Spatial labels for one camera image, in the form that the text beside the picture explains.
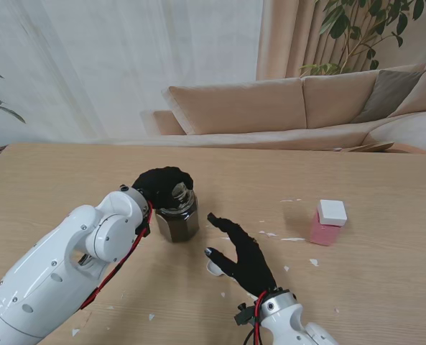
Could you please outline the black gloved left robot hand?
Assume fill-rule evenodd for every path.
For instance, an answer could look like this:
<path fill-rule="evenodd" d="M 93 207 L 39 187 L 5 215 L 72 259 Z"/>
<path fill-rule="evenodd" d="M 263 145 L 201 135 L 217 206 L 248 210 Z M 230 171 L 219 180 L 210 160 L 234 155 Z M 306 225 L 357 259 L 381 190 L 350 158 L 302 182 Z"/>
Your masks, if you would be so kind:
<path fill-rule="evenodd" d="M 142 173 L 132 188 L 139 191 L 154 209 L 177 208 L 180 202 L 174 199 L 172 191 L 179 183 L 183 183 L 189 190 L 194 186 L 190 175 L 180 168 L 161 167 Z"/>

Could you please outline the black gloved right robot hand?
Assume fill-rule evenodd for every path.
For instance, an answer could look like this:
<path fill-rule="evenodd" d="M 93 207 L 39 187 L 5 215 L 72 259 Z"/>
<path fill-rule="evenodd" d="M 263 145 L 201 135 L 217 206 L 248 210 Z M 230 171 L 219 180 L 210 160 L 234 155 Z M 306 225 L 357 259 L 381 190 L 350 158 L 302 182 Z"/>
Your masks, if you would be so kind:
<path fill-rule="evenodd" d="M 208 247 L 205 254 L 225 275 L 232 277 L 248 293 L 259 297 L 263 292 L 277 289 L 276 281 L 268 267 L 258 242 L 250 237 L 239 224 L 227 218 L 209 213 L 207 220 L 226 233 L 236 248 L 237 262 L 227 258 L 217 249 Z"/>

